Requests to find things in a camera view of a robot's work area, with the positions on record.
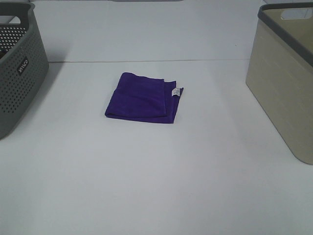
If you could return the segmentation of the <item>purple towel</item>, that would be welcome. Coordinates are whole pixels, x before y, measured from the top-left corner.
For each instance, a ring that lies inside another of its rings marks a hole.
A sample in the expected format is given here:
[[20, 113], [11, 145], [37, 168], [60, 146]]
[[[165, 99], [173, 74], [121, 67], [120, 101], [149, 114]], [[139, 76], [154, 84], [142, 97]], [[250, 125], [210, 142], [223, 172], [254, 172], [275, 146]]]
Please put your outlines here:
[[176, 81], [121, 74], [104, 115], [108, 118], [149, 123], [174, 123], [184, 88]]

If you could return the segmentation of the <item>beige plastic basket grey rim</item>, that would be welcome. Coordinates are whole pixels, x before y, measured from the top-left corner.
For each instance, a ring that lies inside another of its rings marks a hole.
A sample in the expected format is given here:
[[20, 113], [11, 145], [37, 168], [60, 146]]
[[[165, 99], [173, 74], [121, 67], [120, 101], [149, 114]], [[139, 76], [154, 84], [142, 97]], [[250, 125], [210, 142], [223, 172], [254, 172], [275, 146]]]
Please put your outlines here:
[[284, 19], [311, 2], [262, 5], [246, 84], [292, 152], [313, 162], [313, 20]]

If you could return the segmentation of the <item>grey perforated plastic basket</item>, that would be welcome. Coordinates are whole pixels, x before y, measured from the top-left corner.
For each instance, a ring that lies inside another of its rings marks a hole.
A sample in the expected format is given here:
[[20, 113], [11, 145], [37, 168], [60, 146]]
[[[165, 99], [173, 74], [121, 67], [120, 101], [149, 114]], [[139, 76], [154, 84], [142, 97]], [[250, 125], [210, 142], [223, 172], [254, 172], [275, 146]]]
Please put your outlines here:
[[0, 25], [0, 137], [16, 127], [40, 89], [49, 69], [47, 55], [34, 14], [34, 4], [0, 4], [1, 16], [20, 23]]

